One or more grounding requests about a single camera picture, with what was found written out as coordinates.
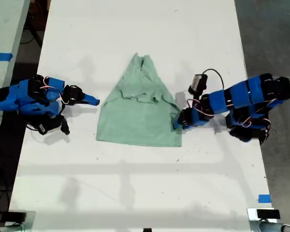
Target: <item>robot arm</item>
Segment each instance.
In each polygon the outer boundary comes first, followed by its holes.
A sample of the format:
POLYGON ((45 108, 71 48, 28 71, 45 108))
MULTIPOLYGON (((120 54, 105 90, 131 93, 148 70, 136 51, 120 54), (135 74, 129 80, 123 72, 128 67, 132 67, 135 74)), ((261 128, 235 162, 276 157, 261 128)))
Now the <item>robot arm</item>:
POLYGON ((194 96, 191 99, 193 105, 182 110, 174 122, 174 128, 202 126, 215 114, 229 111, 226 122, 232 136, 244 142, 259 138, 263 143, 268 137, 271 123, 268 112, 290 98, 289 79, 280 77, 273 80, 268 73, 249 78, 226 90, 202 95, 206 80, 204 73, 195 76, 188 90, 194 96))
POLYGON ((17 85, 0 88, 0 110, 17 111, 26 124, 33 126, 33 130, 40 134, 46 134, 58 127, 65 134, 69 134, 68 123, 61 115, 65 105, 96 106, 100 100, 83 93, 77 86, 64 87, 64 84, 64 81, 52 77, 36 75, 17 85), (57 99, 62 103, 60 111, 57 99))

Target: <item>white tabletop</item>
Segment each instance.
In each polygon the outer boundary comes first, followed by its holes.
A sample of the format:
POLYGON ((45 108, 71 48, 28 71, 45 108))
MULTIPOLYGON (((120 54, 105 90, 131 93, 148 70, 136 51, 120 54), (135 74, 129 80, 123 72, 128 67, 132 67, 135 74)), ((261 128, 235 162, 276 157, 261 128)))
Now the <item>white tabletop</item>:
MULTIPOLYGON (((135 52, 174 96, 207 68, 225 87, 247 77, 232 0, 53 0, 38 73, 103 102, 135 52)), ((206 92, 220 88, 209 73, 206 92)), ((99 113, 67 107, 69 136, 26 131, 10 209, 35 211, 33 231, 250 231, 247 208, 271 207, 259 142, 222 116, 157 148, 96 141, 99 113)))
POLYGON ((20 37, 30 0, 0 0, 0 53, 12 53, 10 62, 0 62, 0 88, 11 82, 20 37))

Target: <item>blue painter's tape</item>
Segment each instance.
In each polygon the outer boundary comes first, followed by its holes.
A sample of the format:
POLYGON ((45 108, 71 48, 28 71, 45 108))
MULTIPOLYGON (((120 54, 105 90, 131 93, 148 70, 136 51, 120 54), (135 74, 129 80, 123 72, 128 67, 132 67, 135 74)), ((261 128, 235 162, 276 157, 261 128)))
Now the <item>blue painter's tape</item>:
POLYGON ((258 198, 259 203, 271 203, 271 195, 270 194, 260 194, 258 198))
POLYGON ((250 88, 250 97, 253 104, 264 102, 263 92, 261 88, 260 76, 255 76, 248 79, 250 88))
POLYGON ((215 114, 221 114, 228 111, 223 90, 210 93, 209 104, 215 114))
POLYGON ((0 61, 10 61, 12 57, 12 53, 0 53, 0 61))
POLYGON ((230 93, 235 109, 251 105, 245 81, 242 81, 232 86, 230 88, 230 93))

